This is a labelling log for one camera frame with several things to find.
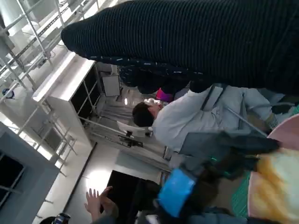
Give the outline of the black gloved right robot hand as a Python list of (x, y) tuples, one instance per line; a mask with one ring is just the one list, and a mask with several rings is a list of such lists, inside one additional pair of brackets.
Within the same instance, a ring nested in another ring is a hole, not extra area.
[(61, 31), (80, 57), (173, 79), (299, 93), (296, 0), (129, 0)]

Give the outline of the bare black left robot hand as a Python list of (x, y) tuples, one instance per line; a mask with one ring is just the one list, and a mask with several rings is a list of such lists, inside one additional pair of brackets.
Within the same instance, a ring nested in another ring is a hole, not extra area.
[(187, 158), (161, 188), (157, 196), (159, 210), (175, 221), (202, 212), (216, 197), (220, 179), (233, 181), (246, 171), (256, 171), (258, 156), (279, 147), (279, 141), (251, 133), (187, 134), (181, 148)]

